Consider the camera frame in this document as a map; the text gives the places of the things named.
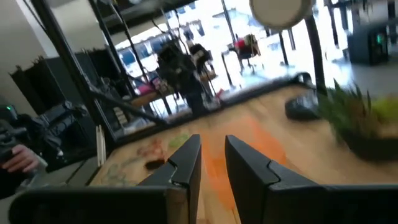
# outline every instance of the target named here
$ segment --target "wooden table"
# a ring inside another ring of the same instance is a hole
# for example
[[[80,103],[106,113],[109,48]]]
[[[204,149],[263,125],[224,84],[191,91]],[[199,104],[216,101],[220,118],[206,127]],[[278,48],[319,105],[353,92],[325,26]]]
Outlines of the wooden table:
[[[145,159],[136,154],[141,146],[153,144],[154,139],[171,155],[176,147],[169,141],[182,133],[196,133],[209,130],[220,123],[239,119],[249,114],[261,127],[279,140],[287,158],[287,167],[318,182],[319,184],[375,184],[398,182],[398,163],[373,164],[358,159],[345,146],[337,145],[330,127],[325,121],[298,123],[289,121],[284,114],[287,99],[303,93],[300,87],[293,86],[248,101],[241,105],[213,114],[186,125],[165,131],[147,139],[128,144],[114,151],[91,185],[118,185],[106,181],[109,168],[121,167],[118,172],[126,175],[123,184],[135,185],[150,175],[146,171]],[[198,206],[198,223],[240,223],[236,208],[225,209],[217,194],[209,184],[205,166],[202,166],[201,190]]]

